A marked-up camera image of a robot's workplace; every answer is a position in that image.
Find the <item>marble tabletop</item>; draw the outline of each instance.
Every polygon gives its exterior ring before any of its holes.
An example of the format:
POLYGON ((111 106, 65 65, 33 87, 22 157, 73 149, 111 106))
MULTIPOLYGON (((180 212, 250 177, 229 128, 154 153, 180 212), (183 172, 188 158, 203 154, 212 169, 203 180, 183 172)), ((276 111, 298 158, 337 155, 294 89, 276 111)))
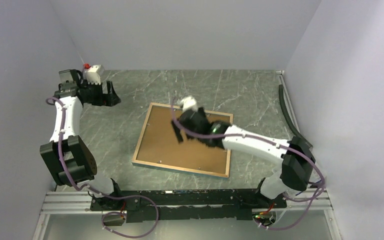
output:
MULTIPOLYGON (((169 104, 173 96, 193 96, 207 110, 233 114, 233 124, 257 134, 290 139, 282 115, 275 71, 264 70, 107 70, 121 103, 85 104, 80 136, 95 157, 98 171, 122 190, 256 188, 272 165, 232 151, 230 177, 220 178, 132 165, 150 103, 169 104)), ((71 191, 61 186, 58 191, 71 191)))

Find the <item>wooden tray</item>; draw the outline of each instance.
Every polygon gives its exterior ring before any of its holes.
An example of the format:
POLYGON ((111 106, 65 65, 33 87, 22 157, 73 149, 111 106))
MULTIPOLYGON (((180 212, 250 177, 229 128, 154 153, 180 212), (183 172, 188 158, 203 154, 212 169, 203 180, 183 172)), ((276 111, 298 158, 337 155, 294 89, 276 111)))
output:
MULTIPOLYGON (((176 116, 182 114, 178 106, 176 116)), ((233 122, 233 114, 205 111, 210 122, 233 122)), ((151 103, 137 141, 132 164, 216 177, 229 177, 231 151, 208 147, 196 139, 178 143, 171 124, 170 105, 151 103)))

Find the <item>black tube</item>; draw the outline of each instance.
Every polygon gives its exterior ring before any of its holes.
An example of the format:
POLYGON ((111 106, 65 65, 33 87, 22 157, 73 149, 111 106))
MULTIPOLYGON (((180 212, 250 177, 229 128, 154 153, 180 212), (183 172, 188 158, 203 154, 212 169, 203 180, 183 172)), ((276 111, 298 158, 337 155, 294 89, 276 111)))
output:
POLYGON ((284 86, 279 84, 279 104, 280 109, 282 110, 283 116, 286 120, 286 124, 289 127, 290 131, 297 137, 303 139, 305 144, 307 144, 308 148, 312 148, 313 145, 298 131, 298 129, 294 126, 291 117, 289 116, 288 109, 286 107, 285 98, 284 98, 284 86))

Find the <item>gray wall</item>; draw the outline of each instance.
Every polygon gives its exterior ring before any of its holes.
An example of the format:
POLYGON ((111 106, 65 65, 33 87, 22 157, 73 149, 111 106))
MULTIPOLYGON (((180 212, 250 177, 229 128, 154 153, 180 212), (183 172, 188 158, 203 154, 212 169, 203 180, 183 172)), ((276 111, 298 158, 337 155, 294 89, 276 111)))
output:
POLYGON ((320 0, 50 0, 107 69, 283 70, 320 0))
POLYGON ((286 68, 345 240, 384 240, 384 0, 321 2, 286 68))
POLYGON ((55 109, 58 71, 82 62, 47 0, 0 0, 0 240, 33 236, 51 176, 39 146, 55 109))

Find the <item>wall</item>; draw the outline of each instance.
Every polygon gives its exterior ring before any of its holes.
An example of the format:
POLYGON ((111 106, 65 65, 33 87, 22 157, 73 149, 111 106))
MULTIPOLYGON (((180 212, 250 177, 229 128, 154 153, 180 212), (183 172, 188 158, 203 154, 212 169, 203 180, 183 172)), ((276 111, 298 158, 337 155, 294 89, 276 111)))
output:
POLYGON ((58 71, 82 62, 47 0, 0 0, 0 240, 32 239, 51 176, 39 146, 55 109, 58 71))
POLYGON ((324 0, 286 68, 345 240, 384 240, 384 0, 324 0))
POLYGON ((284 70, 320 0, 51 0, 107 69, 284 70))

